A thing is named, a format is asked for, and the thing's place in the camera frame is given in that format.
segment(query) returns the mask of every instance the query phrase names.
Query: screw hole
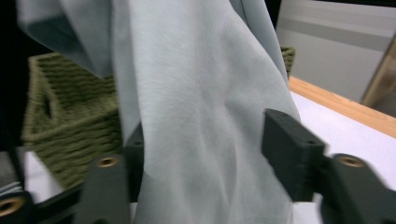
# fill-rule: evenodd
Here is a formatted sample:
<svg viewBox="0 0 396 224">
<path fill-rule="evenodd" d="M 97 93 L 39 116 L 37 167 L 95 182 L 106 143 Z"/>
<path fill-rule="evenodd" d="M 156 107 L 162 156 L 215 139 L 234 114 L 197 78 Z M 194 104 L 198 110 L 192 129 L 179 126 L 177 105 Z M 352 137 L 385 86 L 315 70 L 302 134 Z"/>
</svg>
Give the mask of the screw hole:
<svg viewBox="0 0 396 224">
<path fill-rule="evenodd" d="M 109 167 L 109 166 L 112 166 L 112 165 L 114 165 L 116 163 L 117 163 L 117 159 L 116 158 L 108 157 L 108 158 L 104 158 L 104 159 L 99 160 L 98 166 L 99 167 Z"/>
<path fill-rule="evenodd" d="M 25 203 L 23 197 L 15 197 L 0 201 L 0 217 L 9 215 L 18 211 Z"/>
<path fill-rule="evenodd" d="M 0 212 L 4 212 L 6 210 L 8 210 L 9 208 L 11 208 L 13 206 L 14 203 L 4 203 L 0 206 Z"/>
<path fill-rule="evenodd" d="M 362 166 L 364 166 L 363 162 L 361 162 L 360 160 L 355 159 L 353 157 L 343 156 L 343 157 L 340 157 L 338 160 L 341 163 L 343 163 L 344 165 L 347 165 L 347 166 L 352 166 L 352 167 L 362 167 Z"/>
</svg>

